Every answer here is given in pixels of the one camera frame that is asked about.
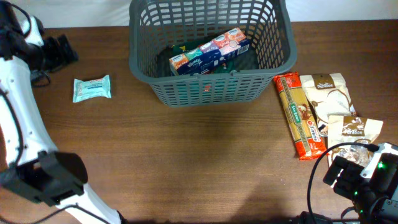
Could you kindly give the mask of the green Nescafe coffee bag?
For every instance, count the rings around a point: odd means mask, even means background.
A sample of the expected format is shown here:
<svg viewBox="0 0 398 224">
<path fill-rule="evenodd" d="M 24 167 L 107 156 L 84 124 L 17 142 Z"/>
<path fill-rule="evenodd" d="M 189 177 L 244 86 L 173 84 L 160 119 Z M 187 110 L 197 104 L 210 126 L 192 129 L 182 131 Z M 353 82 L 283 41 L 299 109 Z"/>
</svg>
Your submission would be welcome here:
<svg viewBox="0 0 398 224">
<path fill-rule="evenodd" d="M 245 52 L 238 51 L 222 55 L 219 50 L 199 54 L 199 48 L 192 54 L 182 53 L 169 59 L 172 76 L 206 75 L 209 73 L 231 73 L 259 67 L 255 50 L 247 45 Z"/>
</svg>

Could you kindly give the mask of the Kleenex tissue pack box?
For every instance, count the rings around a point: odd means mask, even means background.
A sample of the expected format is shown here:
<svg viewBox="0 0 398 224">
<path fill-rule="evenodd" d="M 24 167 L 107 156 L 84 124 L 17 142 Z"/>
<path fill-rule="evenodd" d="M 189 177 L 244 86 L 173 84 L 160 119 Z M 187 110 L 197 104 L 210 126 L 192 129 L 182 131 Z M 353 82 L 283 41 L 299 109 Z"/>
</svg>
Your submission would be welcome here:
<svg viewBox="0 0 398 224">
<path fill-rule="evenodd" d="M 173 76 L 210 73 L 216 67 L 229 62 L 248 51 L 250 41 L 238 27 L 211 40 L 194 44 L 191 50 L 185 45 L 169 58 Z"/>
</svg>

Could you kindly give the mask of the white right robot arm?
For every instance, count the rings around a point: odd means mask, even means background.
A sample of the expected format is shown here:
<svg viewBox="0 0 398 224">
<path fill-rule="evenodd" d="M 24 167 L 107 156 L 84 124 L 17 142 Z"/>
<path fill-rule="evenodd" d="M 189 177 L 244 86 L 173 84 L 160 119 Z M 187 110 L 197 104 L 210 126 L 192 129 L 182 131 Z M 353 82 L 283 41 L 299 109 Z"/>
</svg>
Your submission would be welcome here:
<svg viewBox="0 0 398 224">
<path fill-rule="evenodd" d="M 384 143 L 367 167 L 342 162 L 333 191 L 352 201 L 361 223 L 397 223 L 397 146 Z"/>
</svg>

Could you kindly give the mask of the light teal snack wrapper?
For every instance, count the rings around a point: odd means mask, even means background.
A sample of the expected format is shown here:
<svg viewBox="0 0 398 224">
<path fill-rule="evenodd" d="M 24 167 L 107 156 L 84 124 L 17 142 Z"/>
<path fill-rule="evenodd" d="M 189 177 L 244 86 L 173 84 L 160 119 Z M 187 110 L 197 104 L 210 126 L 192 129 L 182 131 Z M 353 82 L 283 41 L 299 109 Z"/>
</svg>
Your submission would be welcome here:
<svg viewBox="0 0 398 224">
<path fill-rule="evenodd" d="M 82 81 L 74 79 L 73 102 L 79 103 L 95 97 L 111 98 L 111 82 L 109 75 L 103 78 Z"/>
</svg>

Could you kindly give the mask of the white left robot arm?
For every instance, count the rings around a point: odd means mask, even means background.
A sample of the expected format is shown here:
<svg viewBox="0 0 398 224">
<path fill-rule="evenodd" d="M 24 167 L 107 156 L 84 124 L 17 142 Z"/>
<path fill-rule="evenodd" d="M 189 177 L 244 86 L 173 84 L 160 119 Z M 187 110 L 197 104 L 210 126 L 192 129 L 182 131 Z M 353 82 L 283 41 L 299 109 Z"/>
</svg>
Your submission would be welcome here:
<svg viewBox="0 0 398 224">
<path fill-rule="evenodd" d="M 27 15 L 20 24 L 18 7 L 1 2 L 1 131 L 6 170 L 1 186 L 33 203 L 66 211 L 81 223 L 124 223 L 91 188 L 82 159 L 60 152 L 42 121 L 33 88 L 78 60 L 68 39 L 44 37 L 41 21 Z"/>
</svg>

